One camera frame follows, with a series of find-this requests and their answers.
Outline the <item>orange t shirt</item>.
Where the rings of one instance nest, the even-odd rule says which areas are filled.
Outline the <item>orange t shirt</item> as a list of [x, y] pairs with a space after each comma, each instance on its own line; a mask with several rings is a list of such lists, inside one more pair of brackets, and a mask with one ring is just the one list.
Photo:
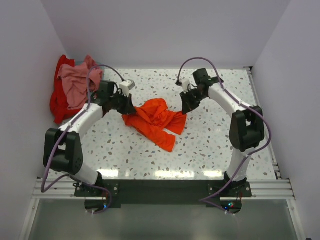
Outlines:
[[124, 124], [135, 128], [141, 135], [152, 141], [161, 149], [172, 152], [176, 136], [185, 129], [187, 115], [181, 111], [171, 111], [163, 98], [147, 100], [135, 108], [136, 113], [123, 115]]

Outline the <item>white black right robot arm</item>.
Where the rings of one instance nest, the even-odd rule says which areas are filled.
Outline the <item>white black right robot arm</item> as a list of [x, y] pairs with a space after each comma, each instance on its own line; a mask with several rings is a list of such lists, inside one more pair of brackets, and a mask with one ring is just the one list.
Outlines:
[[227, 196], [233, 197], [241, 190], [239, 182], [247, 179], [249, 155], [265, 139], [263, 111], [257, 105], [251, 106], [243, 102], [226, 89], [219, 76], [209, 76], [205, 68], [196, 70], [192, 75], [195, 85], [180, 77], [176, 81], [176, 85], [182, 87], [182, 113], [190, 113], [200, 106], [202, 100], [210, 99], [231, 119], [228, 137], [233, 150], [222, 189]]

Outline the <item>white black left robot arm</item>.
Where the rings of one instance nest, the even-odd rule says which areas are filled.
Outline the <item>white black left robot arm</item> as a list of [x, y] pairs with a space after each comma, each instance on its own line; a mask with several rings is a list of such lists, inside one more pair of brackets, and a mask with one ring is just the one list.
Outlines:
[[124, 80], [120, 84], [101, 81], [99, 89], [89, 93], [88, 101], [80, 112], [59, 128], [50, 128], [46, 132], [43, 182], [53, 170], [82, 182], [92, 196], [103, 192], [102, 175], [85, 163], [81, 140], [109, 111], [115, 110], [121, 115], [136, 113], [130, 93], [135, 86], [132, 80]]

